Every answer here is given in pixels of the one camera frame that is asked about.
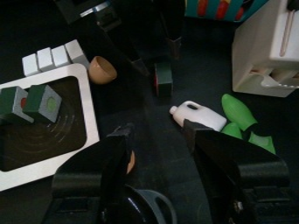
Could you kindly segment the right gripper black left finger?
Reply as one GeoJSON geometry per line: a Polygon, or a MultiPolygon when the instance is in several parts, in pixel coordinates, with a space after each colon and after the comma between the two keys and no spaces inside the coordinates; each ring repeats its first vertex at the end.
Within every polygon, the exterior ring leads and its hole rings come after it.
{"type": "Polygon", "coordinates": [[[55,198],[100,197],[121,194],[126,182],[135,126],[121,126],[98,143],[78,152],[60,166],[52,179],[55,198]]]}

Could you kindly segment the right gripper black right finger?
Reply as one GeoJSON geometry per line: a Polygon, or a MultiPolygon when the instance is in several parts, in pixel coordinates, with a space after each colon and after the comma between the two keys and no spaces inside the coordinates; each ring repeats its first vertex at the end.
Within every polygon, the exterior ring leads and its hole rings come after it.
{"type": "Polygon", "coordinates": [[[289,168],[278,155],[190,120],[182,129],[191,152],[209,157],[239,192],[253,190],[258,202],[291,200],[289,168]]]}

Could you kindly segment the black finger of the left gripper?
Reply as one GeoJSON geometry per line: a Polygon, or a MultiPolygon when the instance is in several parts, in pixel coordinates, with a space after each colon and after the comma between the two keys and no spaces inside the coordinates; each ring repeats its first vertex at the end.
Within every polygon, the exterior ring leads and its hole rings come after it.
{"type": "Polygon", "coordinates": [[[182,38],[167,39],[167,44],[171,50],[173,57],[178,60],[181,58],[182,38]]]}
{"type": "Polygon", "coordinates": [[[139,56],[137,48],[133,44],[123,27],[119,25],[113,29],[106,30],[107,38],[110,39],[114,47],[123,53],[126,59],[133,65],[133,68],[145,76],[150,75],[146,63],[139,56]]]}

